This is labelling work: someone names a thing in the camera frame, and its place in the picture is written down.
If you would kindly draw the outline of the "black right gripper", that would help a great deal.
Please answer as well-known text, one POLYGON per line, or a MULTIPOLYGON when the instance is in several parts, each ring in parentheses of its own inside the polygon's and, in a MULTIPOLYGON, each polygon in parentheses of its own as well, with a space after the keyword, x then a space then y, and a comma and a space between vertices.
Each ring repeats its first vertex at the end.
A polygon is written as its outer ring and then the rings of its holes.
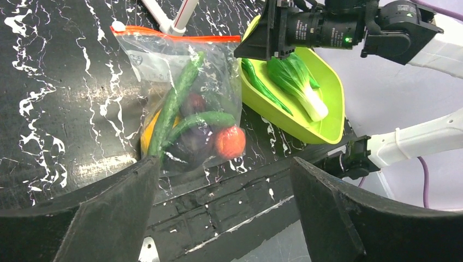
POLYGON ((296 47, 351 50, 363 40, 366 1, 310 1, 310 7, 305 3, 267 1, 234 57, 285 59, 296 47))

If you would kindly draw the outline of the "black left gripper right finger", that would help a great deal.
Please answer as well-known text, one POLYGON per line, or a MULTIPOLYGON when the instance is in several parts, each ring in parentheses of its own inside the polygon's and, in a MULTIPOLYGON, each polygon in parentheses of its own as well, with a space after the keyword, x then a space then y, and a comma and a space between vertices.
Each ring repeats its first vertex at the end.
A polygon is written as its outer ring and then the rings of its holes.
POLYGON ((312 261, 462 261, 462 213, 371 193, 295 157, 290 179, 312 261))

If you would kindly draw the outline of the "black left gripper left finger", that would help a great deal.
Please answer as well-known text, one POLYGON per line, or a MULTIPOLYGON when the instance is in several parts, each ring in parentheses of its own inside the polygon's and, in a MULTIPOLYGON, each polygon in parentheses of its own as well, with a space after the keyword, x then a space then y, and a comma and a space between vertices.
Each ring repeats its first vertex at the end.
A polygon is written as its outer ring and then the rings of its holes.
POLYGON ((1 261, 137 261, 160 162, 143 160, 25 209, 1 211, 1 261))

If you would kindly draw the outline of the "clear zip bag orange zipper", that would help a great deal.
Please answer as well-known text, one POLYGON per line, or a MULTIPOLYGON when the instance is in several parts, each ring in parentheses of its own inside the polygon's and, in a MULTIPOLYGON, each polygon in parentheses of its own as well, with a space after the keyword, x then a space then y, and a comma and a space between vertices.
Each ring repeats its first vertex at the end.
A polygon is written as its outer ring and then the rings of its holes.
POLYGON ((173 36, 114 21, 111 31, 147 86, 142 157, 160 161, 161 176, 186 174, 241 157, 246 136, 239 35, 173 36))

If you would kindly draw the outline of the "green toy pepper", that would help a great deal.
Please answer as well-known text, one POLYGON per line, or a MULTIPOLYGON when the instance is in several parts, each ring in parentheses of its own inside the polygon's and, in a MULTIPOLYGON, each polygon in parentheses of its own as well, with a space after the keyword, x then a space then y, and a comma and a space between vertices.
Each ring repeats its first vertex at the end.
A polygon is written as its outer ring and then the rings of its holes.
POLYGON ((166 140, 161 144, 161 148, 165 150, 168 146, 172 145, 181 134, 192 127, 204 125, 231 127, 235 124, 235 121, 234 116, 226 112, 206 111, 189 115, 171 129, 166 140))

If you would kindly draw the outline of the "yellow toy corn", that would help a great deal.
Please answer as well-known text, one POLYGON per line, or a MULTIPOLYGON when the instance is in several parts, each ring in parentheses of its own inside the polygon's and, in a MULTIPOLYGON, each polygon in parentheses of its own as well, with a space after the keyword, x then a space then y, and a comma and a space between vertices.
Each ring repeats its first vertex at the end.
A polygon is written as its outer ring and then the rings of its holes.
POLYGON ((147 151, 148 151, 148 147, 151 141, 151 136, 153 134, 155 124, 158 120, 158 117, 161 111, 162 111, 161 109, 158 109, 155 113, 151 114, 149 118, 144 122, 143 131, 140 136, 140 149, 141 149, 142 158, 147 156, 147 151))

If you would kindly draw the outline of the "green toy cucumber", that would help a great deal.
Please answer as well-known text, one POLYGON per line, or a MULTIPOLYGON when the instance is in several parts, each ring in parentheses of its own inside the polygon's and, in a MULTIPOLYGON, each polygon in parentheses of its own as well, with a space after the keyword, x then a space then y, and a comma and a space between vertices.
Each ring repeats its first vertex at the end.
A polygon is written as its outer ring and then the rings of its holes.
POLYGON ((199 69, 204 63, 204 57, 204 51, 197 52, 174 79, 171 89, 165 96, 162 111, 155 124, 147 155, 161 156, 161 144, 166 140, 179 108, 189 94, 189 89, 199 74, 199 69))

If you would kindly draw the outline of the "red toy strawberry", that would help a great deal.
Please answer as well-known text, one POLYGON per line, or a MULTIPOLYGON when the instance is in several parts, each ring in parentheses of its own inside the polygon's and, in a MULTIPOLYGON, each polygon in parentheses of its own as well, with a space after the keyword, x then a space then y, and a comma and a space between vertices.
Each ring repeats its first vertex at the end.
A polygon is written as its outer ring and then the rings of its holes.
POLYGON ((245 146, 245 133, 237 126, 222 129, 215 138, 215 150, 218 156, 224 160, 240 157, 245 150, 245 146))

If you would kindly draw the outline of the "purple toy eggplant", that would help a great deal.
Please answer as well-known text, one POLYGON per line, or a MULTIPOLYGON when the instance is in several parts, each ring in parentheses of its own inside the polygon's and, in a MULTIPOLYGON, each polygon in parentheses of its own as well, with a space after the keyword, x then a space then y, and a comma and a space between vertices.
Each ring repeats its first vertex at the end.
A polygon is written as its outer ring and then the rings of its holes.
POLYGON ((196 125, 184 131, 166 148, 163 170, 183 173, 200 167, 211 157, 213 139, 213 131, 208 125, 196 125))

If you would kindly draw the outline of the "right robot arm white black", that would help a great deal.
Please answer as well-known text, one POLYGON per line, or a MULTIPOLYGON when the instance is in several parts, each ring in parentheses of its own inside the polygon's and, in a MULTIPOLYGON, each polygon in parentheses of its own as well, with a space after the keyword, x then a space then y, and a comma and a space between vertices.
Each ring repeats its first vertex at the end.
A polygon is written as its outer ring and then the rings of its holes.
POLYGON ((365 76, 361 63, 346 60, 366 99, 360 114, 409 117, 419 123, 352 141, 345 153, 317 166, 337 177, 358 178, 415 157, 462 150, 462 109, 439 118, 436 104, 451 94, 433 70, 462 78, 462 16, 419 1, 266 1, 256 24, 235 50, 237 58, 260 61, 276 87, 294 91, 311 121, 330 127, 346 99, 335 98, 330 67, 315 49, 350 50, 363 43, 361 57, 377 56, 365 76))

